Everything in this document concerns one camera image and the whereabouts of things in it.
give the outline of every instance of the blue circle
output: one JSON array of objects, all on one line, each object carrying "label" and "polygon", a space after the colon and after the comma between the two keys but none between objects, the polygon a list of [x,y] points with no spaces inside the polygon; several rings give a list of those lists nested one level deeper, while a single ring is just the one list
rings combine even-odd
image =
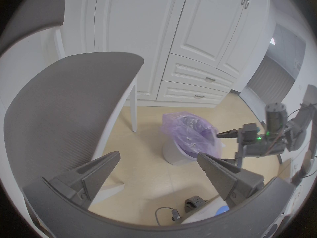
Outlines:
[{"label": "blue circle", "polygon": [[226,211],[228,211],[228,210],[229,210],[228,205],[222,206],[222,207],[220,207],[220,208],[218,209],[218,211],[216,212],[216,215],[215,215],[215,216],[217,216],[217,215],[219,215],[219,214],[221,214],[221,213],[224,213],[224,212],[226,212]]}]

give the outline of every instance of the drawer handle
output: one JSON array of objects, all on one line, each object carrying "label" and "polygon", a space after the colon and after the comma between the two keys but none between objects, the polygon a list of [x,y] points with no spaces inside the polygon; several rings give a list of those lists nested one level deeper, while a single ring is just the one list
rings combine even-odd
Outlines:
[{"label": "drawer handle", "polygon": [[216,79],[212,79],[212,78],[210,78],[210,77],[206,77],[206,81],[211,83],[211,82],[215,82]]},{"label": "drawer handle", "polygon": [[242,1],[241,1],[241,5],[244,5],[244,3],[245,3],[245,0],[242,0]]},{"label": "drawer handle", "polygon": [[244,6],[244,8],[245,8],[245,9],[247,9],[247,8],[248,8],[249,3],[250,3],[250,1],[249,1],[249,0],[247,0],[247,2],[245,3],[245,6]]}]

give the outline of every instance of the chair backrest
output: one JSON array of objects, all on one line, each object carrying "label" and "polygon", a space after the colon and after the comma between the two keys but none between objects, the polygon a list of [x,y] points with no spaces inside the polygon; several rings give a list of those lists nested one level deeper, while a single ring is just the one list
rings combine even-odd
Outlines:
[{"label": "chair backrest", "polygon": [[22,188],[89,161],[118,101],[143,65],[124,52],[65,57],[30,80],[4,118],[4,141]]},{"label": "chair backrest", "polygon": [[0,37],[0,57],[13,44],[38,31],[64,23],[65,0],[26,0]]}]

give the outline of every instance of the wooden floor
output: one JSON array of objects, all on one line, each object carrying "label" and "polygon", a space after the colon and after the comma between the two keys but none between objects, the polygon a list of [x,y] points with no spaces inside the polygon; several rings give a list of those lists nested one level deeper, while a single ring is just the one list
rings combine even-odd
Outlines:
[{"label": "wooden floor", "polygon": [[[173,166],[164,160],[162,146],[167,136],[160,126],[164,113],[188,111],[208,120],[220,132],[241,128],[245,123],[259,121],[236,95],[229,93],[213,109],[138,107],[138,131],[131,131],[130,107],[123,107],[105,147],[104,154],[119,151],[121,160],[105,184],[123,182],[125,189],[89,210],[110,219],[140,225],[157,225],[154,212],[167,206],[176,208],[182,216],[186,199],[198,195],[209,200],[218,195],[204,171],[196,163]],[[233,158],[236,139],[222,139],[222,157]],[[267,183],[276,176],[279,162],[276,156],[245,158],[243,168],[262,174]],[[172,225],[171,211],[162,209],[158,218],[162,225]]]}]

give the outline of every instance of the white trash can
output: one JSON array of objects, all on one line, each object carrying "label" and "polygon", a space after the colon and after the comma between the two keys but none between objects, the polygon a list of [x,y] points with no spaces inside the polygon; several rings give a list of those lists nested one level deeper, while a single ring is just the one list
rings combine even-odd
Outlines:
[{"label": "white trash can", "polygon": [[163,145],[163,155],[168,163],[176,166],[197,161],[196,158],[185,153],[171,138],[169,138]]}]

